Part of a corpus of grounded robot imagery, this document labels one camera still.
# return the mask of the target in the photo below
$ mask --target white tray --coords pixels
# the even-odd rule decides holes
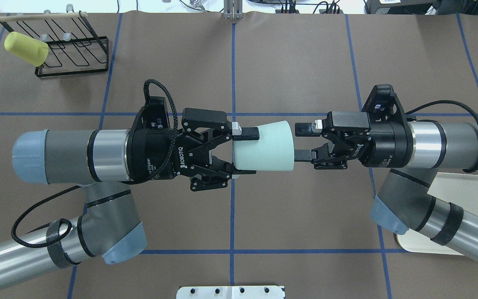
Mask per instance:
[[[439,172],[429,189],[429,194],[443,201],[457,204],[478,216],[478,176],[476,175]],[[400,246],[406,251],[462,255],[451,248],[432,242],[412,229],[396,237]]]

